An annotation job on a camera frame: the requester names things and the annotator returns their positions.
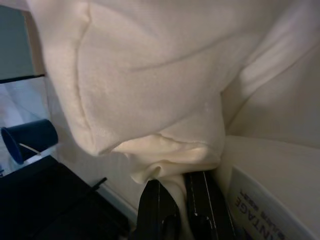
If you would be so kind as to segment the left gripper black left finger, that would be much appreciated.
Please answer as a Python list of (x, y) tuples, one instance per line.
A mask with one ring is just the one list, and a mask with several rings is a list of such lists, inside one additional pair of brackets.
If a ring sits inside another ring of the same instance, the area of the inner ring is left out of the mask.
[(158, 180), (148, 181), (139, 200), (132, 240), (179, 240), (180, 230), (176, 202)]

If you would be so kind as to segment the round blue waste bin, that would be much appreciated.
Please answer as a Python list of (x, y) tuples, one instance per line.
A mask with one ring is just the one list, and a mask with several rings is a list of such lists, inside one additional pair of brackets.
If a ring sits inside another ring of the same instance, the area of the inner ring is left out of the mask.
[(3, 127), (0, 133), (10, 156), (19, 165), (59, 142), (57, 131), (48, 119)]

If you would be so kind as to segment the pale wooden skirting board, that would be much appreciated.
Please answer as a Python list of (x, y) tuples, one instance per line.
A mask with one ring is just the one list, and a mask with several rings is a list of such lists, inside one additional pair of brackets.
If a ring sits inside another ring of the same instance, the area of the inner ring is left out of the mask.
[(29, 11), (22, 11), (24, 26), (27, 34), (28, 47), (30, 50), (33, 71), (36, 75), (46, 75), (43, 60), (42, 46), (35, 21)]

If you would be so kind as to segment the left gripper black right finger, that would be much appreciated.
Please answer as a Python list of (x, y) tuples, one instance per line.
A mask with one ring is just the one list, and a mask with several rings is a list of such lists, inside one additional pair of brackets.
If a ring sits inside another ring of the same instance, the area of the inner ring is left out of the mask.
[(236, 240), (225, 198), (209, 171), (184, 174), (187, 216), (195, 240)]

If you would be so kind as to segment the cream cartoon print blanket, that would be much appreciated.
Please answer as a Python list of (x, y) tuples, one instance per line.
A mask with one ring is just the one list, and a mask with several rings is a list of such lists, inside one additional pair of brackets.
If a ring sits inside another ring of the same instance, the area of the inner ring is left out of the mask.
[(26, 0), (76, 143), (157, 180), (195, 240), (184, 174), (228, 201), (229, 137), (320, 150), (320, 0)]

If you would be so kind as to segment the white book with blue letters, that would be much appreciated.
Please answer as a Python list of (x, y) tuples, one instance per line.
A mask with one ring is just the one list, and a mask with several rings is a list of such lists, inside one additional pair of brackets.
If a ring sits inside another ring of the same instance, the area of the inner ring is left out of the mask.
[(228, 137), (227, 199), (249, 240), (320, 240), (320, 149)]

